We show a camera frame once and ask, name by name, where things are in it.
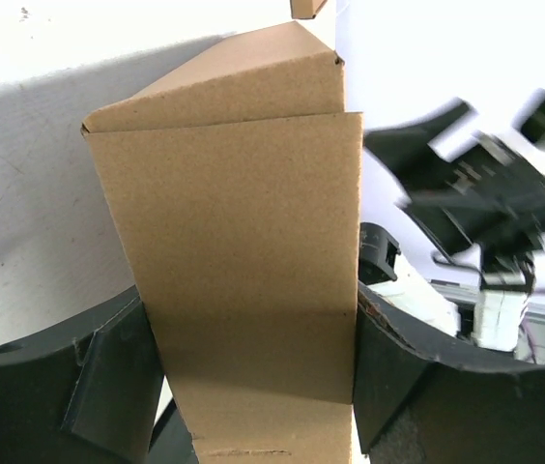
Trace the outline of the large brown cardboard box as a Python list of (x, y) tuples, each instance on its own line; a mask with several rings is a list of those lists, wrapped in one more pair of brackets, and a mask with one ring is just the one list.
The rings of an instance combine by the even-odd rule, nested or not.
[(203, 463), (347, 463), (362, 117), (297, 22), (223, 39), (83, 121)]

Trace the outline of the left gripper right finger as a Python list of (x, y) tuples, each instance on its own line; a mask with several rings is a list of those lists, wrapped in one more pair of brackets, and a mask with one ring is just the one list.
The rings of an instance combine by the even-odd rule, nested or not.
[(442, 333), (365, 285), (354, 411), (378, 463), (545, 463), (545, 364)]

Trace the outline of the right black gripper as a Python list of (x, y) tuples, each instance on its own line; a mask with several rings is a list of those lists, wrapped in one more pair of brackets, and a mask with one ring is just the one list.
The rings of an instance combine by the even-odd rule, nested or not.
[(370, 130), (364, 148), (392, 174), (409, 199), (401, 207), (444, 256), (473, 245), (504, 253), (535, 250), (545, 235), (545, 175), (530, 160), (545, 147), (545, 90), (538, 91), (511, 132), (522, 145), (481, 132), (446, 160), (430, 143), (473, 107), (454, 99), (405, 126)]

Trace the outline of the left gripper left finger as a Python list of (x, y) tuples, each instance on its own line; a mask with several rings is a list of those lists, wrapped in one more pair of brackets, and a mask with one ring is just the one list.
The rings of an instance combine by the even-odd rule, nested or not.
[(0, 346), (0, 463), (142, 463), (163, 380), (135, 288)]

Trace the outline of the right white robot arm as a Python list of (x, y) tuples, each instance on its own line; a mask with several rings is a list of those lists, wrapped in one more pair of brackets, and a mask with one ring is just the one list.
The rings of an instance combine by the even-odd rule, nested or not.
[(505, 354), (524, 333), (537, 292), (534, 256), (544, 248), (545, 90), (514, 124), (479, 132), (450, 159), (434, 141), (473, 114), (455, 100), (436, 114), (401, 127), (370, 130), (364, 149), (395, 178), (406, 198), (401, 211), (432, 243), (433, 261), (458, 268), (458, 255), (477, 248), (474, 291), (427, 281), (382, 227), (361, 226), (360, 280), (383, 300), (445, 334)]

